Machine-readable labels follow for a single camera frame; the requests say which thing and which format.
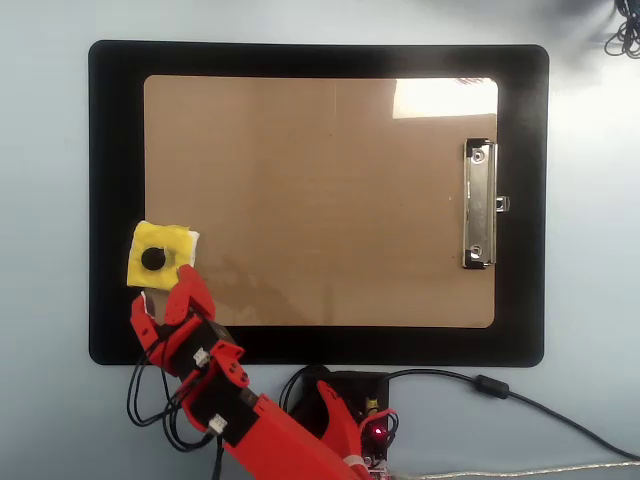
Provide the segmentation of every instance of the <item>black wire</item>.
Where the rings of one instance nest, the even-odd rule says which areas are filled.
[[[164,388],[167,403],[165,404],[165,407],[161,412],[156,413],[155,415],[151,415],[148,418],[142,418],[140,412],[138,411],[138,396],[140,393],[142,373],[144,372],[145,367],[149,365],[149,355],[153,353],[155,349],[165,340],[167,339],[163,338],[155,341],[153,345],[151,345],[151,347],[145,350],[145,352],[136,363],[131,375],[131,380],[129,381],[129,388],[127,390],[127,415],[129,416],[131,422],[138,427],[148,427],[149,425],[152,425],[161,420],[164,434],[171,446],[179,452],[192,452],[209,444],[211,440],[213,440],[213,435],[207,433],[196,442],[186,442],[182,440],[178,433],[177,419],[178,412],[182,410],[182,401],[191,392],[193,392],[193,389],[202,381],[203,372],[201,371],[201,375],[197,379],[192,381],[189,385],[187,385],[184,389],[178,390],[175,394],[171,395],[169,393],[167,373],[163,367],[167,349],[166,342],[164,343],[164,347],[162,350],[160,373],[162,376],[162,385]]]
[[[579,431],[583,435],[586,435],[587,437],[589,437],[591,440],[599,443],[601,446],[603,446],[607,450],[611,450],[612,452],[617,453],[618,455],[620,455],[622,457],[628,458],[629,460],[640,461],[640,456],[639,455],[635,455],[633,453],[627,452],[625,450],[622,450],[622,449],[610,444],[605,439],[603,439],[602,437],[596,435],[595,433],[593,433],[588,428],[583,427],[579,423],[574,422],[570,418],[567,418],[564,415],[561,415],[560,413],[558,413],[558,412],[556,412],[554,410],[551,410],[549,407],[546,407],[545,405],[542,405],[541,403],[538,403],[535,400],[531,400],[530,398],[527,398],[524,395],[520,395],[520,394],[515,393],[515,392],[509,392],[509,396],[511,398],[515,398],[516,400],[520,400],[521,402],[526,403],[527,405],[530,405],[530,406],[532,406],[534,408],[537,408],[541,412],[544,412],[547,415],[550,415],[550,416],[552,416],[553,418],[555,418],[557,420],[560,420],[562,423],[564,423],[566,425],[569,425],[570,427],[576,429],[577,431]]]
[[[397,413],[392,413],[389,415],[391,419],[391,429],[387,433],[387,448],[391,446],[393,441],[396,438],[396,432],[398,431],[398,427],[400,426],[400,417],[398,417]]]
[[[222,437],[218,435],[216,437],[217,447],[216,447],[216,463],[213,466],[213,474],[211,475],[211,480],[220,480],[220,476],[222,475],[222,457],[224,456],[224,448],[222,447]]]
[[[405,375],[437,375],[440,377],[456,378],[458,380],[464,380],[465,382],[475,383],[473,378],[462,375],[461,373],[440,370],[437,368],[409,368],[407,370],[398,370],[397,372],[385,375],[378,381],[378,383],[388,382],[391,379],[404,377]]]
[[[393,372],[390,373],[389,375],[385,375],[384,377],[382,377],[379,381],[379,383],[383,383],[383,382],[387,382],[393,378],[397,378],[397,377],[403,377],[405,375],[438,375],[438,376],[443,376],[443,377],[449,377],[449,378],[455,378],[457,380],[462,380],[464,382],[468,382],[473,384],[474,386],[476,385],[476,380],[472,377],[468,377],[466,375],[462,375],[460,373],[457,372],[450,372],[448,370],[440,370],[440,369],[435,369],[435,368],[412,368],[412,369],[408,369],[408,370],[400,370],[398,372]],[[612,444],[610,444],[609,442],[607,442],[606,440],[604,440],[602,437],[596,435],[595,433],[593,433],[591,430],[589,430],[588,428],[580,425],[579,423],[571,420],[570,418],[565,417],[564,415],[559,414],[558,412],[551,410],[549,407],[542,405],[541,403],[536,402],[535,400],[531,400],[530,398],[525,397],[524,395],[520,395],[518,393],[515,392],[511,392],[509,391],[509,397],[511,398],[515,398],[516,400],[519,400],[523,403],[526,403],[527,405],[537,408],[538,410],[540,410],[543,413],[546,413],[547,415],[555,418],[556,420],[559,420],[560,422],[564,423],[565,425],[568,425],[570,427],[572,427],[573,429],[577,430],[578,432],[582,433],[583,435],[587,436],[588,438],[590,438],[591,440],[595,441],[596,443],[598,443],[600,446],[606,448],[607,450],[614,452],[622,457],[628,458],[629,460],[634,460],[634,461],[640,461],[640,455],[636,455],[630,452],[627,452],[625,450],[622,450],[621,448],[618,448]]]
[[[131,422],[137,427],[148,427],[156,423],[163,416],[163,412],[159,412],[155,415],[151,415],[148,418],[142,418],[140,416],[140,412],[138,411],[138,396],[140,393],[140,382],[142,380],[142,373],[147,365],[149,365],[148,356],[152,353],[160,344],[160,340],[156,341],[149,347],[140,357],[138,362],[136,363],[133,373],[131,375],[131,380],[129,381],[129,388],[127,390],[127,415]]]
[[[174,393],[168,400],[165,406],[164,415],[162,417],[162,430],[165,437],[173,448],[182,453],[193,452],[206,445],[213,440],[213,435],[205,433],[203,437],[196,442],[186,442],[182,440],[178,433],[178,412],[180,411],[180,403],[184,401],[195,389],[195,387],[202,381],[204,376],[201,374],[196,380],[192,381],[183,390],[179,390]]]
[[[640,58],[640,1],[615,0],[618,13],[625,18],[620,28],[604,44],[604,51],[612,57],[626,55],[629,58]],[[611,50],[611,42],[621,43],[619,51]]]
[[[284,387],[282,387],[282,391],[280,392],[280,398],[278,399],[278,406],[285,412],[289,413],[289,396],[291,395],[293,387],[295,386],[298,379],[302,376],[303,373],[315,368],[326,369],[324,365],[307,365],[306,367],[302,367],[300,370],[294,373],[289,381],[284,384]]]

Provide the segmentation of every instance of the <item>yellow foam piece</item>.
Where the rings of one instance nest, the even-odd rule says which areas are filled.
[[[195,262],[199,234],[178,225],[153,225],[142,221],[133,232],[129,252],[127,285],[171,290],[178,283],[178,268]],[[160,270],[147,270],[142,265],[142,254],[148,248],[162,248],[165,265]]]

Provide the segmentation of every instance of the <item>cardboard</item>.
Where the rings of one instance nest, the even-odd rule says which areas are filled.
[[[147,79],[146,219],[200,232],[217,321],[492,323],[494,268],[461,266],[463,145],[495,140],[497,87],[418,80]]]

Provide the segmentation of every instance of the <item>black cable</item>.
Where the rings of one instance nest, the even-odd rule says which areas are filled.
[[[625,18],[620,28],[604,44],[604,51],[612,57],[626,55],[640,58],[640,0],[614,0],[618,13]],[[621,43],[619,51],[611,50],[611,42]]]
[[[213,440],[213,435],[205,433],[202,438],[196,442],[186,442],[182,440],[178,433],[178,412],[181,408],[180,404],[193,392],[195,387],[202,381],[204,376],[201,374],[197,379],[192,381],[183,390],[178,390],[168,400],[165,406],[164,415],[162,417],[162,430],[171,446],[179,452],[188,453],[198,450],[208,445]]]
[[[380,418],[388,418],[389,420],[391,420],[391,428],[386,432],[385,434],[385,449],[389,449],[389,447],[391,446],[391,444],[393,443],[393,441],[396,438],[396,432],[398,431],[398,427],[400,426],[400,418],[398,417],[397,413],[388,413],[387,415],[385,415],[384,417],[380,417]],[[367,425],[365,427],[365,431],[363,432],[362,435],[362,441],[366,441],[366,440],[370,440],[372,438],[375,438],[373,433],[371,433],[371,429],[375,428],[373,427],[371,424]]]
[[[465,382],[474,383],[475,380],[461,373],[450,372],[448,370],[439,370],[436,368],[409,368],[407,370],[398,370],[397,372],[390,373],[382,377],[378,382],[388,382],[394,378],[404,377],[406,375],[437,375],[440,377],[456,378],[458,380],[464,380]]]
[[[587,437],[589,437],[594,442],[599,443],[601,446],[603,446],[607,450],[611,450],[612,452],[617,453],[618,455],[620,455],[622,457],[628,458],[629,460],[640,461],[640,455],[635,455],[633,453],[630,453],[630,452],[627,452],[625,450],[622,450],[621,448],[618,448],[618,447],[616,447],[614,445],[611,445],[605,439],[603,439],[602,437],[596,435],[595,433],[593,433],[588,428],[583,427],[579,423],[574,422],[570,418],[567,418],[564,415],[561,415],[560,413],[558,413],[558,412],[556,412],[554,410],[551,410],[549,407],[546,407],[546,406],[542,405],[541,403],[536,402],[535,400],[531,400],[530,398],[527,398],[524,395],[520,395],[520,394],[515,393],[515,392],[509,392],[509,396],[511,398],[515,398],[516,400],[520,400],[521,402],[526,403],[527,405],[530,405],[530,406],[532,406],[534,408],[537,408],[541,412],[544,412],[547,415],[550,415],[550,416],[552,416],[553,418],[555,418],[557,420],[560,420],[562,423],[564,423],[566,425],[569,425],[570,427],[572,427],[575,430],[579,431],[583,435],[586,435]]]
[[[315,369],[322,368],[328,371],[327,367],[324,365],[307,365],[306,367],[302,367],[293,376],[289,379],[287,383],[285,383],[284,387],[282,387],[282,391],[280,392],[280,398],[278,399],[278,406],[282,408],[285,412],[289,412],[289,396],[293,391],[293,387],[295,386],[298,379],[302,376],[303,373]]]
[[[379,383],[389,381],[393,378],[403,377],[405,375],[438,375],[443,377],[455,378],[457,380],[462,380],[464,382],[471,383],[477,391],[486,393],[496,398],[501,398],[501,399],[505,399],[509,397],[515,398],[516,400],[526,403],[531,407],[537,408],[541,412],[546,413],[547,415],[555,418],[556,420],[559,420],[565,425],[572,427],[573,429],[587,436],[588,438],[595,441],[596,443],[606,448],[607,450],[614,452],[622,457],[628,458],[629,460],[640,461],[640,455],[636,455],[636,454],[627,452],[625,450],[622,450],[621,448],[618,448],[610,444],[600,436],[593,433],[588,428],[580,425],[579,423],[571,420],[570,418],[567,418],[564,415],[561,415],[558,412],[551,410],[549,407],[542,405],[541,403],[538,403],[534,400],[531,400],[530,398],[525,397],[524,395],[520,395],[518,393],[510,391],[509,385],[504,382],[500,382],[498,380],[485,377],[484,375],[478,375],[475,378],[472,378],[472,377],[468,377],[466,375],[462,375],[457,372],[451,372],[448,370],[440,370],[435,368],[412,368],[409,370],[400,370],[398,372],[393,372],[393,373],[390,373],[389,375],[385,375],[380,379]]]
[[[220,476],[222,475],[222,457],[224,456],[222,437],[218,435],[216,437],[216,441],[216,463],[213,466],[213,474],[211,475],[211,480],[220,480]]]
[[[167,382],[167,372],[164,369],[165,356],[167,354],[167,344],[169,342],[164,342],[164,346],[162,348],[162,355],[160,357],[160,375],[162,376],[162,387],[164,388],[164,396],[169,401],[171,395],[169,394],[169,383]]]
[[[129,381],[129,388],[127,390],[127,415],[131,422],[137,427],[148,427],[154,424],[162,418],[163,412],[159,412],[155,415],[151,415],[148,418],[142,418],[138,411],[138,396],[140,393],[140,382],[142,380],[142,373],[147,365],[149,365],[148,356],[160,345],[160,340],[156,341],[149,347],[140,357],[136,363],[131,380]]]

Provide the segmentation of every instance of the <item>table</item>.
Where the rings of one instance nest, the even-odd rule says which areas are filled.
[[[87,51],[102,38],[545,47],[551,57],[546,356],[531,369],[461,371],[508,381],[614,444],[640,451],[634,255],[640,98],[633,86],[640,61],[602,52],[602,41],[622,21],[611,21],[611,2],[4,3],[2,478],[195,480],[211,473],[213,449],[182,455],[159,427],[130,425],[124,399],[131,368],[101,367],[88,355]],[[250,367],[254,390],[275,396],[295,368]],[[159,378],[150,375],[145,388],[148,407],[157,406]],[[523,405],[470,394],[447,379],[398,379],[391,392],[401,420],[390,454],[396,470],[618,460]],[[223,478],[248,476],[227,458]]]

